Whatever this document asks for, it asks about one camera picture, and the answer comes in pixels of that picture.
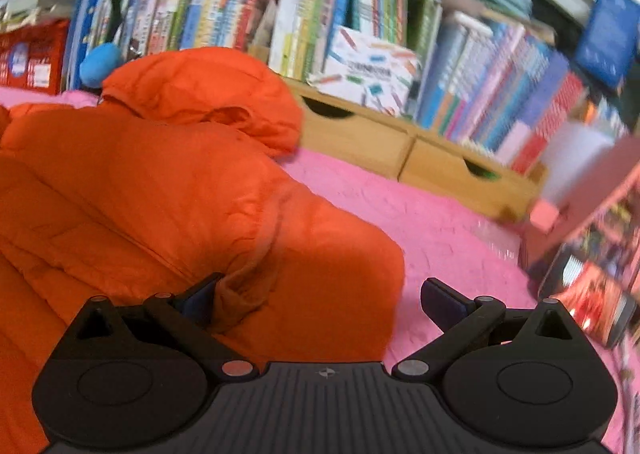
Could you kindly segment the orange puffer jacket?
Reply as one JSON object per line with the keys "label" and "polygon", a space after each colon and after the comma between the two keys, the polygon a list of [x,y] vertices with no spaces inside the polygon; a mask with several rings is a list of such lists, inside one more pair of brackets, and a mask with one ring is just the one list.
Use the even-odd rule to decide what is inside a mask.
{"label": "orange puffer jacket", "polygon": [[1,111],[1,448],[47,443],[32,386],[91,297],[220,277],[212,335],[258,365],[382,360],[398,244],[280,165],[303,113],[266,65],[199,48],[128,62],[98,105]]}

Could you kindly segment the pink bunny-print blanket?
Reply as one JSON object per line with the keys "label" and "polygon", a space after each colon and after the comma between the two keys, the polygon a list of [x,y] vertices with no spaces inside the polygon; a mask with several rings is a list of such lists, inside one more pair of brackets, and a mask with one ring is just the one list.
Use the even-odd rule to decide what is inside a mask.
{"label": "pink bunny-print blanket", "polygon": [[[84,108],[99,102],[86,93],[49,96],[10,88],[1,92],[1,111],[23,104]],[[435,276],[469,296],[490,293],[518,307],[530,304],[524,274],[502,261],[480,240],[480,217],[460,203],[416,191],[332,158],[300,151],[298,147],[280,165],[290,177],[333,206],[382,229],[401,249],[405,281],[392,339],[381,360],[386,364],[435,336],[435,328],[422,315],[418,301],[420,285],[427,277]]]}

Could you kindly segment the row of upright books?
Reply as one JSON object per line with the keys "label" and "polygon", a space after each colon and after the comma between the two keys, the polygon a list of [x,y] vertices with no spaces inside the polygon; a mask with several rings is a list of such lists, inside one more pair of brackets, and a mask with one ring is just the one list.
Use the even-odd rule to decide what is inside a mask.
{"label": "row of upright books", "polygon": [[596,0],[572,56],[532,10],[532,0],[79,0],[66,83],[99,88],[125,62],[164,52],[259,48],[280,76],[525,173],[586,79],[624,84],[639,42],[633,0]]}

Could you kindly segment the wooden drawer organizer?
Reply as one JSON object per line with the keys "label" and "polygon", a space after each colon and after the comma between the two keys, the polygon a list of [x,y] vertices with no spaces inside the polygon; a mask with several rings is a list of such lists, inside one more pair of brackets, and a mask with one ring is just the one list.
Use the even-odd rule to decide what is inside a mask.
{"label": "wooden drawer organizer", "polygon": [[457,200],[499,222],[525,218],[548,171],[540,162],[518,174],[431,130],[284,80],[304,113],[300,146]]}

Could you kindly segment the blue plush ball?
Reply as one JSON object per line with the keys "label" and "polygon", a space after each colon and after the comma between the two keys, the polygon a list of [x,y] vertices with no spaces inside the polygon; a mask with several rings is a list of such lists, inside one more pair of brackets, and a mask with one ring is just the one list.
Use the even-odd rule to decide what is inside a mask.
{"label": "blue plush ball", "polygon": [[102,88],[103,81],[124,63],[119,47],[108,42],[90,50],[79,66],[79,79],[86,88]]}

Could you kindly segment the white label printer box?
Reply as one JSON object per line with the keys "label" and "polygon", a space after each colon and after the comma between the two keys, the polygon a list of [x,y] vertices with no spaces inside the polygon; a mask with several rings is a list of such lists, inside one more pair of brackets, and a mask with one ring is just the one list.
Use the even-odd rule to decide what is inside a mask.
{"label": "white label printer box", "polygon": [[322,94],[398,118],[421,70],[420,58],[407,47],[340,27],[323,70],[307,83]]}

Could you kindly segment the red plastic crate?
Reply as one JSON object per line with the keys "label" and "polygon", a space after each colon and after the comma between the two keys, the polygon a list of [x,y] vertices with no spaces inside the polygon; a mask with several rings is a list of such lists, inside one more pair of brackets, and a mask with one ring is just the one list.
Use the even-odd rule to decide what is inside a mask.
{"label": "red plastic crate", "polygon": [[2,33],[1,85],[58,94],[69,26],[58,19]]}

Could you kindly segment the dark blue box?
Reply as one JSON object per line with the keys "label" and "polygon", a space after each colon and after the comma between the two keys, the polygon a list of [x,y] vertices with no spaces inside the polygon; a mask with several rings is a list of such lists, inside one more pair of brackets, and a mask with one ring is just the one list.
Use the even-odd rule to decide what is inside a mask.
{"label": "dark blue box", "polygon": [[639,3],[596,0],[574,55],[578,67],[609,90],[623,86],[639,41]]}

